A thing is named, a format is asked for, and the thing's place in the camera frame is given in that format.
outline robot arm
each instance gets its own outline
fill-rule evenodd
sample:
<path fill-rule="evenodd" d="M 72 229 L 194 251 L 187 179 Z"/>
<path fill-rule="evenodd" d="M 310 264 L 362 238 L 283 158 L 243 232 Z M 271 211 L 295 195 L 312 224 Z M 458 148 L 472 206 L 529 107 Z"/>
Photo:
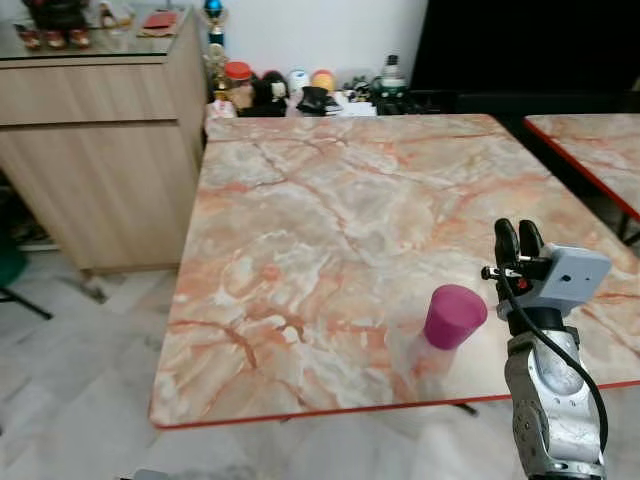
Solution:
<path fill-rule="evenodd" d="M 497 268 L 485 267 L 482 278 L 498 281 L 498 316 L 513 336 L 505 379 L 525 474 L 536 480 L 604 479 L 606 411 L 580 363 L 578 332 L 563 317 L 593 296 L 611 262 L 586 249 L 544 245 L 528 220 L 520 222 L 520 241 L 506 219 L 496 222 L 495 232 Z"/>

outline pink cup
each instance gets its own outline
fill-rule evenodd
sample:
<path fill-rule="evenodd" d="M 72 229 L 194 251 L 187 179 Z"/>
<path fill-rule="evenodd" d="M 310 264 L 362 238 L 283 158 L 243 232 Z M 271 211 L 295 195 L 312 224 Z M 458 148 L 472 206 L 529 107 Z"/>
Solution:
<path fill-rule="evenodd" d="M 453 350 L 487 319 L 482 298 L 459 285 L 438 287 L 431 297 L 424 335 L 434 347 Z"/>

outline marble table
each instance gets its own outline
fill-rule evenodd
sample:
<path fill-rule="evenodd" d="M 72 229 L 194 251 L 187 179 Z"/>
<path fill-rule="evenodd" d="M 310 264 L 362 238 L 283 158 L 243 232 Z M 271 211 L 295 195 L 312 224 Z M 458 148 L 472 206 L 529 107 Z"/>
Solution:
<path fill-rule="evenodd" d="M 208 133 L 157 427 L 507 398 L 508 329 L 480 279 L 501 216 L 612 259 L 569 323 L 599 384 L 640 384 L 638 260 L 491 117 L 235 119 Z M 489 318 L 450 356 L 420 355 L 446 283 L 478 292 Z"/>
<path fill-rule="evenodd" d="M 640 114 L 533 115 L 525 123 L 640 221 Z"/>

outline red cap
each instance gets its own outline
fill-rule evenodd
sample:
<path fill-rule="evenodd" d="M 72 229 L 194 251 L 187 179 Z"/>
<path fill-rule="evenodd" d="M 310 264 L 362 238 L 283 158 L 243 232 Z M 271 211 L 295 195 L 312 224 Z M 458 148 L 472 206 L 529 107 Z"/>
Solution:
<path fill-rule="evenodd" d="M 482 298 L 459 285 L 438 287 L 431 297 L 424 334 L 434 347 L 457 348 L 487 319 Z"/>
<path fill-rule="evenodd" d="M 232 80 L 246 80 L 251 77 L 251 68 L 244 62 L 229 62 L 224 66 L 224 73 Z"/>

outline black cable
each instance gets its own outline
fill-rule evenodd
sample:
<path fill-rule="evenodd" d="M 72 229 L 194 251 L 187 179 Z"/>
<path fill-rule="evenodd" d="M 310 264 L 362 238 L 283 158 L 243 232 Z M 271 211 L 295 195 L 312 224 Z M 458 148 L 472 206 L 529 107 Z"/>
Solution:
<path fill-rule="evenodd" d="M 604 449 L 607 446 L 607 439 L 609 437 L 609 420 L 607 418 L 607 410 L 604 405 L 604 401 L 602 400 L 602 396 L 600 395 L 600 391 L 598 390 L 598 386 L 596 382 L 593 381 L 593 378 L 587 373 L 587 371 L 582 368 L 582 366 L 576 362 L 567 352 L 565 352 L 557 343 L 551 340 L 547 335 L 544 334 L 542 330 L 540 330 L 535 323 L 529 318 L 527 312 L 524 311 L 520 302 L 511 290 L 511 285 L 509 285 L 509 281 L 507 280 L 507 276 L 502 270 L 501 267 L 498 267 L 498 272 L 500 273 L 499 281 L 504 287 L 504 291 L 507 294 L 507 299 L 511 304 L 511 308 L 514 311 L 518 312 L 522 320 L 527 324 L 529 329 L 533 332 L 533 334 L 540 339 L 542 343 L 544 343 L 547 347 L 549 347 L 556 355 L 558 355 L 562 360 L 565 361 L 567 365 L 573 368 L 580 377 L 584 380 L 584 382 L 589 387 L 591 391 L 591 395 L 593 396 L 593 400 L 596 403 L 596 408 L 598 409 L 598 417 L 600 419 L 600 450 L 604 453 Z"/>

